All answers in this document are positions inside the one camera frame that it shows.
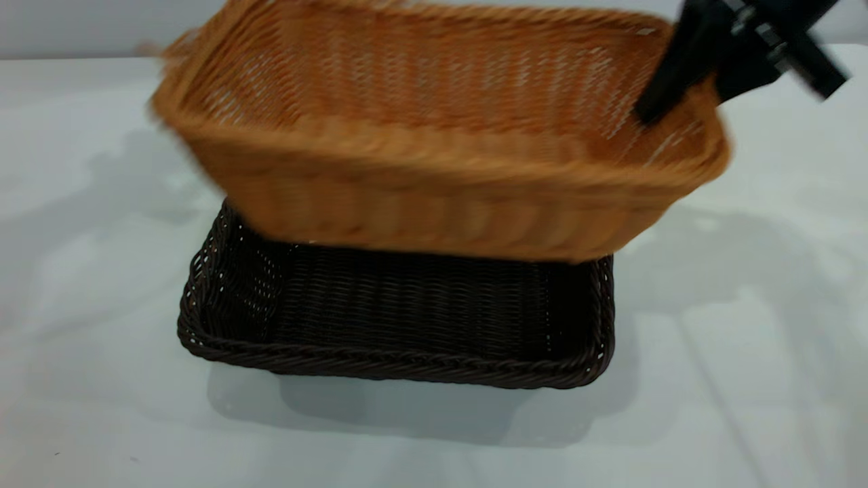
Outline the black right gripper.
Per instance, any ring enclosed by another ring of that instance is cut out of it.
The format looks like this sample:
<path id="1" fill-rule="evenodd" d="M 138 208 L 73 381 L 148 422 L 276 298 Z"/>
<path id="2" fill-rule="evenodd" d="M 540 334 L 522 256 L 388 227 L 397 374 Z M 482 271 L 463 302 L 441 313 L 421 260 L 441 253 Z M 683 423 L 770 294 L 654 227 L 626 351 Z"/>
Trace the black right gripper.
<path id="1" fill-rule="evenodd" d="M 633 111 L 643 124 L 655 124 L 717 65 L 714 85 L 720 103 L 775 83 L 789 72 L 820 99 L 828 99 L 848 74 L 811 35 L 811 28 L 835 4 L 685 1 L 669 46 Z"/>

